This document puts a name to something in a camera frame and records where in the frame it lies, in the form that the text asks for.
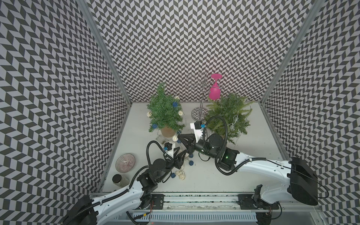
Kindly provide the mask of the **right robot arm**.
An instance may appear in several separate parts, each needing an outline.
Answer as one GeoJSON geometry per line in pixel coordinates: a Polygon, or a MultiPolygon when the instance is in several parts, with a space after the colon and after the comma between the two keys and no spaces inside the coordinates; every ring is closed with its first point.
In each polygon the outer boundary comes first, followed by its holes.
{"type": "Polygon", "coordinates": [[[228,148],[228,125],[221,116],[213,116],[205,124],[196,121],[190,126],[192,134],[177,136],[189,154],[198,152],[214,159],[216,169],[225,176],[249,172],[274,180],[271,185],[257,185],[252,197],[256,207],[293,200],[310,206],[318,205],[321,184],[316,172],[303,159],[270,160],[228,148]]]}

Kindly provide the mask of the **clear bulb string light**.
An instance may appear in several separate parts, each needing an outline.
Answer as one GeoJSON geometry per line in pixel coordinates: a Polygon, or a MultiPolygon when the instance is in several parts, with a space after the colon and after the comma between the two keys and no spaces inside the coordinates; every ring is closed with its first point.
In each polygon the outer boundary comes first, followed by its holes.
{"type": "Polygon", "coordinates": [[[236,94],[229,94],[224,99],[224,107],[226,109],[225,117],[228,119],[229,131],[236,134],[247,134],[247,128],[250,126],[248,117],[252,113],[252,101],[248,101],[247,97],[241,97],[236,94]]]}

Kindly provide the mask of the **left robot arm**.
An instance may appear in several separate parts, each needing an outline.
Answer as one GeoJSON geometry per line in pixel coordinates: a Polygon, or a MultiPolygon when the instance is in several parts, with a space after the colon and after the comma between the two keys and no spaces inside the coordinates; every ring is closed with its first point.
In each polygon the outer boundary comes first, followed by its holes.
{"type": "Polygon", "coordinates": [[[173,148],[167,142],[161,146],[150,141],[146,146],[147,165],[140,168],[130,183],[110,194],[90,198],[82,197],[61,221],[63,225],[104,225],[123,213],[137,208],[145,209],[152,201],[152,193],[173,168],[180,169],[186,154],[194,152],[191,143],[186,149],[173,148]]]}

